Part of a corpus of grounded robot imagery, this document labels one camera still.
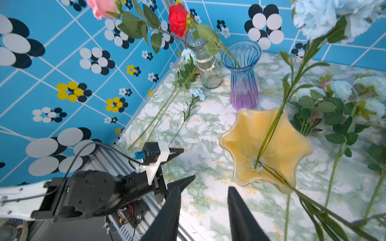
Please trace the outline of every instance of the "blue-purple gradient vase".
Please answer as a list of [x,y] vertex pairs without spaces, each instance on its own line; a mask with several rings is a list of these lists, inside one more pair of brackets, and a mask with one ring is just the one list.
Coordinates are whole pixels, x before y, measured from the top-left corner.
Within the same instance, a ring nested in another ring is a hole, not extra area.
[[223,64],[231,71],[230,103],[236,110],[242,108],[252,110],[259,102],[259,91],[253,67],[260,59],[261,48],[256,42],[239,41],[231,44],[228,50],[241,66],[238,67],[226,52],[222,54]]

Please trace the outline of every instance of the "green marble pattern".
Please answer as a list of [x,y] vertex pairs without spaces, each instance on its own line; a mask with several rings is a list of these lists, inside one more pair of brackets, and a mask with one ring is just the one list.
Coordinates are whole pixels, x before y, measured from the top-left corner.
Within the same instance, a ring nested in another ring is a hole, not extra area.
[[[224,68],[222,70],[224,81],[216,89],[203,88],[199,78],[191,85],[193,88],[201,88],[206,100],[199,103],[199,108],[193,111],[190,119],[171,144],[171,147],[184,148],[185,153],[163,165],[165,181],[172,182],[196,175],[196,180],[182,193],[181,204],[181,215],[199,233],[199,238],[196,240],[231,240],[227,207],[228,186],[237,188],[257,222],[272,241],[284,240],[287,195],[280,193],[268,183],[238,186],[233,179],[232,158],[218,144],[218,138],[230,129],[236,118],[236,111],[229,102],[230,72]],[[256,110],[278,107],[283,98],[281,79],[290,72],[289,66],[279,55],[263,53],[254,71],[260,91],[260,101]],[[313,68],[304,75],[301,84],[317,84],[319,77],[328,73],[334,74],[333,80],[352,83],[356,74],[366,72],[366,69],[332,64],[330,67]],[[370,72],[373,75],[386,77],[384,72]],[[116,145],[117,148],[132,154],[132,151],[127,151],[128,146],[150,123],[168,98],[173,90],[173,81],[174,75],[170,74],[159,85],[157,91],[123,133]],[[188,91],[181,91],[163,116],[151,141],[171,141],[182,123],[182,111],[186,108],[184,102],[189,102],[190,99]],[[286,106],[285,110],[289,116],[295,113],[290,105]],[[324,137],[326,134],[333,133],[330,126],[320,124],[319,127],[324,131],[308,137],[314,144],[315,151],[313,155],[300,161],[296,178],[299,190],[320,204],[324,204],[338,145],[328,142]],[[382,134],[379,131],[372,127],[365,129],[351,147],[352,158],[343,156],[339,160],[328,208],[348,221],[363,217],[375,189],[379,173],[367,168],[372,160],[366,150],[371,143],[379,144],[381,139]],[[139,150],[143,143],[144,140],[139,141],[133,151]],[[384,184],[370,215],[386,212],[385,204],[386,185]],[[291,194],[289,214],[288,240],[313,240],[315,229],[296,194]],[[376,222],[367,225],[366,231],[377,239],[385,237],[385,229],[379,227]],[[356,238],[354,233],[350,231],[347,233],[350,240]]]

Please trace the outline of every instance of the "white grout line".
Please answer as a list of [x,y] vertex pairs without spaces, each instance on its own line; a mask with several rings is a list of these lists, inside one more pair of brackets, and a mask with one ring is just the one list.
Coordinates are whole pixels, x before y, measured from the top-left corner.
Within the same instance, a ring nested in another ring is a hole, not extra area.
[[326,58],[326,55],[327,55],[328,51],[330,50],[330,48],[331,48],[331,44],[329,44],[329,46],[328,46],[326,52],[324,53],[323,58],[321,59],[321,61],[323,61],[324,58]]
[[368,49],[366,49],[365,52],[363,52],[363,54],[361,54],[359,56],[359,58],[357,58],[350,66],[353,66],[354,64],[356,64],[370,49],[372,49],[379,41],[381,41],[381,39],[386,35],[386,32],[384,34],[382,34],[382,36],[379,37],[379,39],[377,39]]

